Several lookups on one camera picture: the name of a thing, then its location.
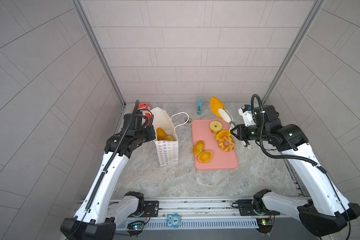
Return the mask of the braided orange pretzel bread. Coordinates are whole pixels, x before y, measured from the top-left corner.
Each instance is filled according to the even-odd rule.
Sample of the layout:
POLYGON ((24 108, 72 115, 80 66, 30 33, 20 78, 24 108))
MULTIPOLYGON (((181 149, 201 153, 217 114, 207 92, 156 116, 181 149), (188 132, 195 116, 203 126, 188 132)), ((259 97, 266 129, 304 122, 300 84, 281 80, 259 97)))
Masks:
POLYGON ((224 152, 230 152, 235 148, 235 142, 231 136, 222 136, 219 138, 218 145, 224 152))

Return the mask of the white paper bag with print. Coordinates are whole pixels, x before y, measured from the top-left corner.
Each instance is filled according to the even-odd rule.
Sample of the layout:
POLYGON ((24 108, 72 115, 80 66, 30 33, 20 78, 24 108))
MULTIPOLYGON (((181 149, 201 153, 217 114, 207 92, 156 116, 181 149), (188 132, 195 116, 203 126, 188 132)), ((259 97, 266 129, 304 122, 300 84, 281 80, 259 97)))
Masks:
POLYGON ((156 133, 156 139, 154 140, 159 164, 161 167, 174 165, 179 162, 179 140, 176 134, 176 128, 185 125, 184 121, 182 124, 174 125, 173 118, 178 115, 185 115, 186 119, 189 119, 189 115, 185 112, 180 112, 172 115, 171 117, 167 112, 161 108, 154 108, 151 110, 153 114, 153 127, 156 133), (162 128, 168 136, 171 136, 173 141, 158 141, 157 140, 157 128, 162 128))

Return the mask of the white food tongs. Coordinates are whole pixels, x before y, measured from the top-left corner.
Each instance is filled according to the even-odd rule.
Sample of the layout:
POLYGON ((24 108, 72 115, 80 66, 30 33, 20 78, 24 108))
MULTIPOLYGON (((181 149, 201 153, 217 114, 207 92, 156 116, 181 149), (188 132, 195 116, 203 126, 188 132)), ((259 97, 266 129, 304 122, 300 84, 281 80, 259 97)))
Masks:
MULTIPOLYGON (((231 116, 231 114, 224 109, 218 109, 218 113, 221 116, 221 119, 223 119, 228 125, 229 125, 229 130, 232 130, 236 124, 233 120, 233 117, 231 116)), ((250 150, 253 149, 253 147, 250 145, 250 143, 248 141, 241 141, 242 145, 250 150)))

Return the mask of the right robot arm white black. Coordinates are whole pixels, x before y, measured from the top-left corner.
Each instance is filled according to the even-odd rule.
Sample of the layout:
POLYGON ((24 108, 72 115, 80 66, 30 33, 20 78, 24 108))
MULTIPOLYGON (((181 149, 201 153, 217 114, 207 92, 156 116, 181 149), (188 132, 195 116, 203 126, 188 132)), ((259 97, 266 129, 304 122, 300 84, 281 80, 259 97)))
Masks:
POLYGON ((267 157, 288 161, 310 198, 296 199, 263 189, 254 194, 250 205, 237 202, 238 208, 251 207, 260 216, 275 212, 287 215, 300 221, 317 237, 340 232, 360 217, 360 205, 349 202, 335 187, 300 127, 294 124, 282 126, 274 106, 264 106, 256 94, 241 110, 244 124, 234 123, 226 110, 219 109, 218 112, 229 124, 231 134, 245 147, 250 147, 250 141, 254 141, 267 157))

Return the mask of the round orange tart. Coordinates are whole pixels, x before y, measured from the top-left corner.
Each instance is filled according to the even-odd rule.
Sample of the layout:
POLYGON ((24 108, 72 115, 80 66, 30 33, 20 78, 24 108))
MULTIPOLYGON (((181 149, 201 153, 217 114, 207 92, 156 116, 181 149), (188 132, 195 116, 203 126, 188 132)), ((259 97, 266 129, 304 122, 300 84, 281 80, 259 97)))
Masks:
POLYGON ((202 164, 207 164, 211 161, 213 154, 211 151, 203 151, 198 155, 198 162, 202 164))

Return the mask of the long yellow baguette bread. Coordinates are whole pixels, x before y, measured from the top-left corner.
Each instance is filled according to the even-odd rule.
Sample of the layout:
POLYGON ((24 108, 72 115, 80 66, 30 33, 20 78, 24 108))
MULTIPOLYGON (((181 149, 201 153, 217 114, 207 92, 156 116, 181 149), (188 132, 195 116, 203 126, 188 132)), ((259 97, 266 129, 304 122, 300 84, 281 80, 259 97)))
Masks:
POLYGON ((167 133, 162 128, 157 128, 157 140, 164 141, 165 138, 168 136, 167 133))

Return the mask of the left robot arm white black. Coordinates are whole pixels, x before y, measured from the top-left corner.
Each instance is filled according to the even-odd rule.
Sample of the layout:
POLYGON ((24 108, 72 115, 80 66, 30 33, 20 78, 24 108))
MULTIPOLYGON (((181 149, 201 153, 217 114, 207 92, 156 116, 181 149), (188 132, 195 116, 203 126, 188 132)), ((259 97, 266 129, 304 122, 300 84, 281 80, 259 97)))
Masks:
POLYGON ((132 152, 156 138, 154 116, 146 116, 139 104, 136 101, 133 111, 124 115, 122 130, 107 140, 100 169, 82 205, 72 218, 63 220, 60 231, 67 240, 112 240, 120 223, 131 214, 144 212, 144 195, 128 192, 116 204, 116 214, 107 215, 114 188, 132 152))

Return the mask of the oval brown bread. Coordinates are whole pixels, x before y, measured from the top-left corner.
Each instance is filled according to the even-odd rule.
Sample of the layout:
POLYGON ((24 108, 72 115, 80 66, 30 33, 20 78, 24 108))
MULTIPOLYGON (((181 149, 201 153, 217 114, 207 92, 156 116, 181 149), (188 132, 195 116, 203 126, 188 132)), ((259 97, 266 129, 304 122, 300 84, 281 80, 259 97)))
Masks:
POLYGON ((210 107, 211 107, 212 113, 221 119, 222 117, 219 114, 219 110, 220 109, 225 110, 224 104, 222 102, 220 102, 217 98, 212 97, 210 100, 210 107))

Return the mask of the small round golden bun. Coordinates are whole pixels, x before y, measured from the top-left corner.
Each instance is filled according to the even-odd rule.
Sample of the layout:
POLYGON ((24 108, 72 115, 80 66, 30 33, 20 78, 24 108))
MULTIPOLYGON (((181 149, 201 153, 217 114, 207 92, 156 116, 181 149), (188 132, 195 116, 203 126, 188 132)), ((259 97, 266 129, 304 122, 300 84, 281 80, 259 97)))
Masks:
POLYGON ((198 141, 193 148, 194 156, 198 156, 199 154, 201 154, 204 151, 204 148, 205 148, 204 141, 198 141))

